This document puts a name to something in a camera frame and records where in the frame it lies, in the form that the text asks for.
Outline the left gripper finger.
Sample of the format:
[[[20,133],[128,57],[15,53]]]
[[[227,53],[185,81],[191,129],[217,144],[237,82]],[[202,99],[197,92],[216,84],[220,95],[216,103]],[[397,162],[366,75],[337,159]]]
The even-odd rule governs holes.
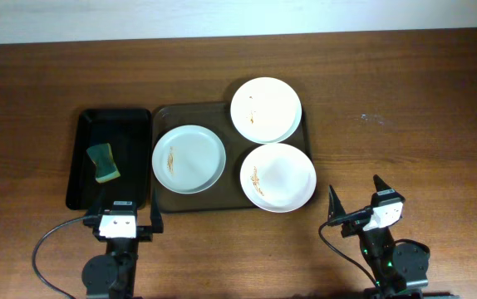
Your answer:
[[[94,198],[92,205],[86,212],[87,216],[99,216],[102,214],[102,205],[105,198],[105,189],[101,188],[97,196]]]
[[[163,220],[159,210],[155,189],[150,191],[150,222],[153,228],[163,227]]]

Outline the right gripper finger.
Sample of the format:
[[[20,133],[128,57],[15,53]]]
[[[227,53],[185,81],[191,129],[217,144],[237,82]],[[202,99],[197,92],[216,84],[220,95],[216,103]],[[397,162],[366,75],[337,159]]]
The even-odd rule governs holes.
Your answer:
[[[328,220],[335,220],[346,215],[345,209],[342,207],[341,201],[338,198],[335,189],[332,185],[329,186],[329,207]]]
[[[378,194],[389,194],[392,192],[392,187],[389,186],[378,174],[373,175],[373,183]]]

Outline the green yellow sponge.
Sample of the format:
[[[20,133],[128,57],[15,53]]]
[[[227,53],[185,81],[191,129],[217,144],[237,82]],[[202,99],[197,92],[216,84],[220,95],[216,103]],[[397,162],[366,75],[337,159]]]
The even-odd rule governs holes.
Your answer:
[[[86,153],[96,167],[97,183],[104,184],[120,177],[109,143],[93,145],[86,150]]]

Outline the white plate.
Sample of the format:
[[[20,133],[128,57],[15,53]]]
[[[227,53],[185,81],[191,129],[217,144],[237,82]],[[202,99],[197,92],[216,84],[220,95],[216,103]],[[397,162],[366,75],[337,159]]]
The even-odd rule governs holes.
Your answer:
[[[221,139],[200,125],[182,125],[165,133],[152,154],[156,179],[177,194],[196,194],[215,184],[226,164]]]
[[[297,92],[286,82],[258,77],[234,93],[230,116],[235,129],[259,144],[282,142],[298,128],[302,105]]]
[[[304,152],[276,143],[259,146],[246,156],[239,181],[246,197],[258,208],[288,213],[312,198],[317,174]]]

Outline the white plate top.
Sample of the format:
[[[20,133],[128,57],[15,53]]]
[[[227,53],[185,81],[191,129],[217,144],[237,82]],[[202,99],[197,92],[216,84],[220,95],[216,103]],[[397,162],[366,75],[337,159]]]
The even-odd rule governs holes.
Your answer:
[[[259,144],[282,142],[298,128],[302,105],[297,92],[286,82],[258,77],[234,93],[230,116],[235,129]]]

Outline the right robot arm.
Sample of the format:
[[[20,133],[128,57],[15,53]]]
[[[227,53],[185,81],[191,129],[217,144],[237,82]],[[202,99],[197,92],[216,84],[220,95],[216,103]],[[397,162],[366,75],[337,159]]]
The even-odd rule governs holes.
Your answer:
[[[326,245],[336,254],[362,270],[373,287],[364,291],[366,298],[422,298],[421,289],[429,284],[426,272],[430,249],[410,239],[395,240],[390,227],[402,219],[406,201],[378,175],[373,176],[376,192],[371,203],[352,213],[342,207],[333,187],[329,188],[327,221],[318,229],[341,226],[344,238],[357,236],[368,269],[348,257],[330,243]]]

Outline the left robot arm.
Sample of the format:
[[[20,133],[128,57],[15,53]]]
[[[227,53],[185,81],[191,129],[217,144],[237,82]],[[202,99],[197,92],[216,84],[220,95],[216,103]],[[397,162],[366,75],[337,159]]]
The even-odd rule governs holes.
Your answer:
[[[83,223],[95,238],[106,244],[106,252],[91,258],[83,267],[81,280],[87,298],[126,299],[134,296],[140,243],[150,243],[164,232],[157,203],[150,202],[150,224],[139,225],[133,201],[105,201],[105,192],[88,208]]]

